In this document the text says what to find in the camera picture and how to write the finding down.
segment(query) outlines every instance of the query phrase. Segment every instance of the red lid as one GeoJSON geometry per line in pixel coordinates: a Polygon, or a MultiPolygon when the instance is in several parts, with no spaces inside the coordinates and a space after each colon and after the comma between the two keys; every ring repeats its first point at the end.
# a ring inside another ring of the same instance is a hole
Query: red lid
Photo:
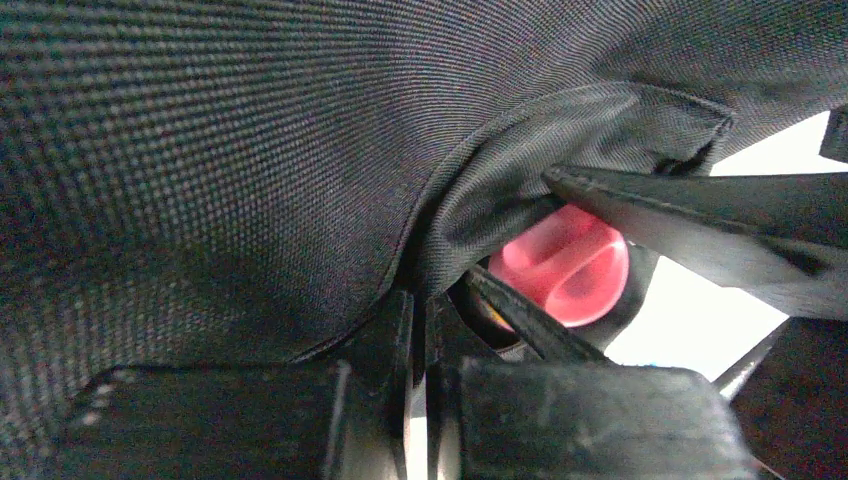
{"type": "Polygon", "coordinates": [[[567,205],[492,255],[489,270],[566,327],[606,315],[624,292],[629,258],[617,230],[567,205]]]}

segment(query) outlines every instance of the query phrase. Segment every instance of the woven fabric texture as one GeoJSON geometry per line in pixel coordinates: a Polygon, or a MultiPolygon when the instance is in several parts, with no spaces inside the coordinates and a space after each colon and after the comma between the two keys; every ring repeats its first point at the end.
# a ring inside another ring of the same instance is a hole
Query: woven fabric texture
{"type": "Polygon", "coordinates": [[[444,290],[547,165],[704,172],[846,103],[846,9],[0,3],[0,478],[103,369],[305,358],[444,290]]]}

